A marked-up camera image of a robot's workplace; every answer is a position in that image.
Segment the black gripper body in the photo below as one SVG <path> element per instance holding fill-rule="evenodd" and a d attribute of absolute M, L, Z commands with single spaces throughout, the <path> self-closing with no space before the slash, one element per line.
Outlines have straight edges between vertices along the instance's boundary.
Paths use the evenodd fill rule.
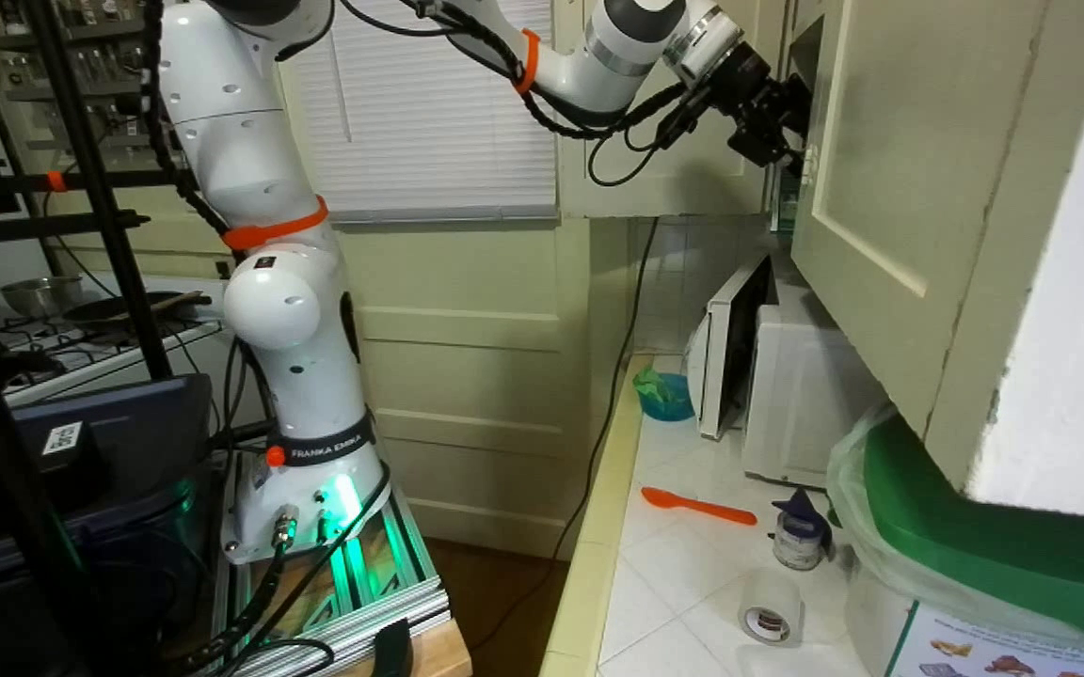
<path fill-rule="evenodd" d="M 786 136 L 806 131 L 806 82 L 776 82 L 766 62 L 739 46 L 710 75 L 710 105 L 732 121 L 729 146 L 771 165 L 786 152 Z"/>

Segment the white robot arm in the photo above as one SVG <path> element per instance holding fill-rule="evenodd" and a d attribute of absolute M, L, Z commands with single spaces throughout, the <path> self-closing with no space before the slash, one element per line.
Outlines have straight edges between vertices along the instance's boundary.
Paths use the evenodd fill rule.
<path fill-rule="evenodd" d="M 776 165 L 808 131 L 808 82 L 780 80 L 714 0 L 597 0 L 571 51 L 508 21 L 495 0 L 407 0 L 445 36 L 505 75 L 569 140 L 656 121 L 660 141 L 714 110 L 729 146 Z M 234 476 L 220 521 L 237 565 L 328 549 L 387 501 L 357 354 L 342 319 L 342 258 L 328 203 L 307 184 L 274 67 L 335 21 L 338 0 L 164 0 L 155 80 L 220 241 L 239 257 L 220 292 L 226 325 L 267 381 L 274 432 Z"/>

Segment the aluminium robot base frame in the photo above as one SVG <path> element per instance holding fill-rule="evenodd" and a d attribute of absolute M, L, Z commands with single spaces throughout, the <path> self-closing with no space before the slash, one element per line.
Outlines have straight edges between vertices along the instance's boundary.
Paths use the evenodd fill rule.
<path fill-rule="evenodd" d="M 267 618 L 205 677 L 470 677 L 440 569 L 401 495 L 360 526 L 318 526 Z"/>

